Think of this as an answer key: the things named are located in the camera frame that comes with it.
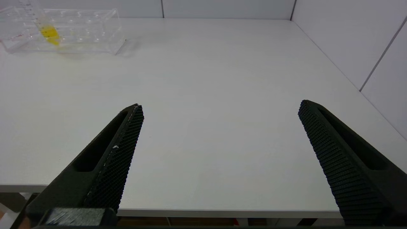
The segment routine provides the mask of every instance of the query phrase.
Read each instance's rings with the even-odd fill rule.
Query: white tabletop
[[[118,56],[0,56],[0,192],[38,192],[124,107],[119,215],[340,217],[297,112],[324,105],[404,171],[406,141],[283,20],[125,19]]]

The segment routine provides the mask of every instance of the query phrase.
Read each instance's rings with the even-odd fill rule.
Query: test tube
[[[18,0],[25,10],[26,14],[34,22],[38,31],[51,44],[59,45],[60,37],[54,25],[45,15],[44,9],[41,8],[38,0]]]

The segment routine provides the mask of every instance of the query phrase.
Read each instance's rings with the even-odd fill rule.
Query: textured grip pad
[[[33,225],[47,210],[58,207],[117,212],[143,120],[138,104],[122,110],[27,206]]]
[[[407,175],[323,106],[303,100],[298,116],[345,224],[406,225]]]

